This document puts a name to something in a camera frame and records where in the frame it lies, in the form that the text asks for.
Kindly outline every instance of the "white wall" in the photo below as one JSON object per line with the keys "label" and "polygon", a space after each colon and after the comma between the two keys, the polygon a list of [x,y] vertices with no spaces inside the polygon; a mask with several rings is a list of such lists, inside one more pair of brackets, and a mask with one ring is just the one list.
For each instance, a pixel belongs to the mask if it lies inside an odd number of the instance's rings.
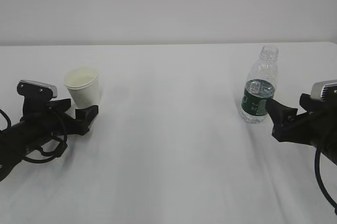
{"label": "white wall", "polygon": [[0,0],[0,45],[337,41],[337,0]]}

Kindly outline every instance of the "white paper cup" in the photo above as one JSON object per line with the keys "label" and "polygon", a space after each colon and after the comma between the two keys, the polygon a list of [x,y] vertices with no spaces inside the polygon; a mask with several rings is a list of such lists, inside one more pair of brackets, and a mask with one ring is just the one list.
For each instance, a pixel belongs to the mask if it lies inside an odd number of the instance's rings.
{"label": "white paper cup", "polygon": [[66,74],[64,85],[78,109],[100,104],[101,93],[96,69],[88,66],[74,69]]}

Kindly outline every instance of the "white tablecloth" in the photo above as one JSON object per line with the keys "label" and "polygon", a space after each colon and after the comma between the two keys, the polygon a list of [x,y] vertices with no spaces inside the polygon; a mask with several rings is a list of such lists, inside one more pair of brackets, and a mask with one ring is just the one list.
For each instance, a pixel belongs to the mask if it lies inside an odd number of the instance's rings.
{"label": "white tablecloth", "polygon": [[[61,158],[23,161],[0,182],[0,223],[336,223],[315,149],[278,143],[270,118],[249,125],[237,113],[263,45],[0,47],[0,107],[13,123],[20,79],[67,98],[66,72],[91,65],[103,92],[91,131],[70,136]],[[336,44],[276,46],[279,102],[298,107],[315,82],[337,79]],[[324,157],[321,171],[337,198],[335,165]]]}

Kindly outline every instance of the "plastic water bottle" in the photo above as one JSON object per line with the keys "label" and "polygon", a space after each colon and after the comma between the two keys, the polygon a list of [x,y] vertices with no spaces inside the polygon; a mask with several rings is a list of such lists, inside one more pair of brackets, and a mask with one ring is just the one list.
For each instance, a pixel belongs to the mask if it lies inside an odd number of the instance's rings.
{"label": "plastic water bottle", "polygon": [[279,49],[264,46],[260,59],[252,66],[241,102],[241,117],[248,123],[260,123],[267,117],[265,104],[273,98],[277,84],[277,57]]}

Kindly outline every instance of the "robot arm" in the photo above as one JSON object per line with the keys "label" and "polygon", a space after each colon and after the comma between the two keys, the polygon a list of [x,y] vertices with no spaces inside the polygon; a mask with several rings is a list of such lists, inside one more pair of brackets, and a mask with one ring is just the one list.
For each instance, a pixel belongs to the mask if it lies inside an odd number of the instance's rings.
{"label": "robot arm", "polygon": [[279,142],[288,141],[316,148],[316,179],[337,214],[337,203],[327,192],[320,174],[321,153],[337,165],[337,80],[314,84],[310,95],[301,95],[300,105],[306,112],[297,115],[297,108],[286,107],[273,99],[267,100],[266,109],[274,123],[272,136]]}
{"label": "robot arm", "polygon": [[[57,97],[57,89],[46,83],[21,80],[17,92],[25,97],[20,122],[12,125],[0,110],[7,121],[7,128],[0,131],[0,181],[22,160],[43,164],[60,157],[67,148],[67,136],[86,134],[98,114],[98,106],[91,106],[77,109],[76,118],[72,118],[65,113],[71,107],[71,99],[51,101]],[[58,145],[55,150],[45,152],[42,146],[51,140],[58,141]],[[47,158],[26,157],[35,150]]]}

